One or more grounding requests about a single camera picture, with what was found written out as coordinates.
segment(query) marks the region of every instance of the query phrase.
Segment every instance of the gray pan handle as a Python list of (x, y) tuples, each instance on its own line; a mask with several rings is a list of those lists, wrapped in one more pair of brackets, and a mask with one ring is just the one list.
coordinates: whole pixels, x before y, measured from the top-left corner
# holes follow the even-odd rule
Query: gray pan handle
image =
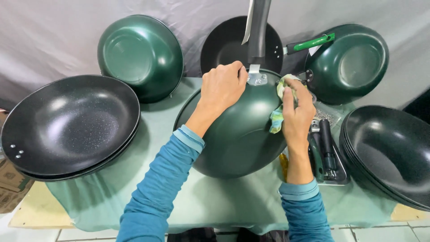
[(255, 0), (252, 12), (251, 34), (249, 35), (248, 63), (264, 64), (266, 56), (266, 25), (271, 0)]

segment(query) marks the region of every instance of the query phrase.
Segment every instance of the cardboard box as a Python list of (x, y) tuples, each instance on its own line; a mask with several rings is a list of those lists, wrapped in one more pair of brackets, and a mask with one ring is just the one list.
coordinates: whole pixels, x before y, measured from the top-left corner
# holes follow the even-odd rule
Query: cardboard box
[[(0, 128), (7, 114), (0, 112)], [(0, 152), (0, 214), (12, 212), (25, 197), (33, 180), (19, 173)]]

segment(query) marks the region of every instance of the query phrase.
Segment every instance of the sleeve cuff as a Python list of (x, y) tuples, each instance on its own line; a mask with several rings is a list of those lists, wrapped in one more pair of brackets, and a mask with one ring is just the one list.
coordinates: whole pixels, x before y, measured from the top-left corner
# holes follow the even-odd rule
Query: sleeve cuff
[(194, 133), (184, 124), (179, 129), (175, 130), (173, 132), (173, 135), (175, 135), (178, 140), (180, 140), (188, 147), (196, 150), (199, 154), (205, 147), (205, 142), (203, 141), (203, 139), (200, 138), (196, 133)]
[(303, 185), (282, 183), (278, 193), (285, 200), (302, 201), (316, 196), (319, 193), (319, 187), (316, 179), (313, 178), (311, 182)]

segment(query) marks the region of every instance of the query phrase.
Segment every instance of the wooden board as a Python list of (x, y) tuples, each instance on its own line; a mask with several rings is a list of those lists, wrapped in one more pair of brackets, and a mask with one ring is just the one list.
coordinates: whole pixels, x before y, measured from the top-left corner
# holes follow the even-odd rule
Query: wooden board
[(9, 227), (29, 229), (74, 228), (69, 215), (43, 182), (34, 182)]
[[(430, 218), (430, 213), (398, 204), (391, 214), (392, 221), (412, 221)], [(55, 199), (43, 182), (34, 182), (12, 217), (9, 227), (31, 229), (74, 228), (64, 208)]]

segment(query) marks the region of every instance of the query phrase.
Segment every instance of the tiled floor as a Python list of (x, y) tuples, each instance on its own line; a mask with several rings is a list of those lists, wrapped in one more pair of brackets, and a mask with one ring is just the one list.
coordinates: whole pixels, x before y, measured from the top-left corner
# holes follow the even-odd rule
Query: tiled floor
[[(1, 242), (114, 242), (116, 230), (84, 232), (68, 230), (29, 230), (8, 228), (13, 213), (0, 214)], [(236, 230), (216, 230), (218, 242), (235, 242)], [(332, 227), (336, 242), (430, 242), (430, 219), (411, 222), (389, 222), (373, 228), (349, 225)]]

